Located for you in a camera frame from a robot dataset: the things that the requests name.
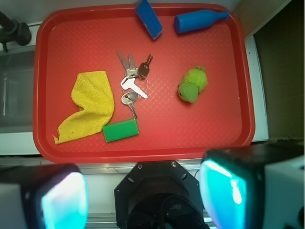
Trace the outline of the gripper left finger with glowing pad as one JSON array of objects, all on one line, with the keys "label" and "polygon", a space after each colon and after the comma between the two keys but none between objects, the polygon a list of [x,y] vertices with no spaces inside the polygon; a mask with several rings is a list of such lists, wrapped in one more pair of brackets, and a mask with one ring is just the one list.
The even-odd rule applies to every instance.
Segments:
[{"label": "gripper left finger with glowing pad", "polygon": [[88,212],[88,184],[77,165],[0,167],[2,229],[83,229]]}]

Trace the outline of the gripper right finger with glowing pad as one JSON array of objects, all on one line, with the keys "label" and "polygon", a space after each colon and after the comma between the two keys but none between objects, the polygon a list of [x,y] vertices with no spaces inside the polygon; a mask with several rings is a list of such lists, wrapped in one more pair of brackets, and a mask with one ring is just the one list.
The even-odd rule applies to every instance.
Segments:
[{"label": "gripper right finger with glowing pad", "polygon": [[200,165],[199,188],[219,229],[302,229],[305,148],[271,143],[210,149]]}]

